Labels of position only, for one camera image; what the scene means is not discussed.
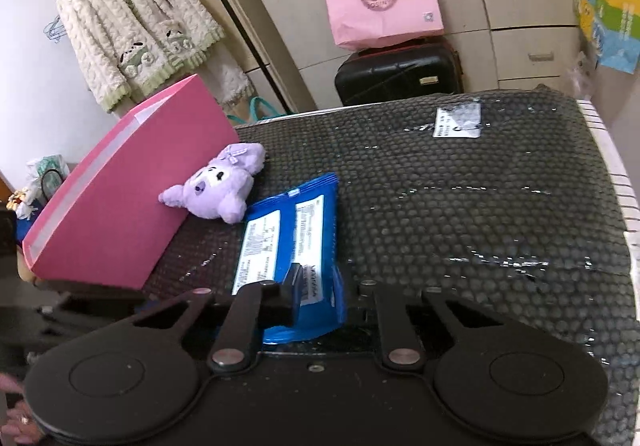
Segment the person's left hand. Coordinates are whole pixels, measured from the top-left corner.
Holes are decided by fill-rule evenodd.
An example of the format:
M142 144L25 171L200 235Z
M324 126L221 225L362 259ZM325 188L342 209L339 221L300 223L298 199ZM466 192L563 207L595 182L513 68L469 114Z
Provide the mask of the person's left hand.
M20 381L9 374L1 374L1 392L15 395L17 401L6 411L6 422L1 426L1 436L17 445L38 445L46 436L32 416L32 410L24 400L24 388Z

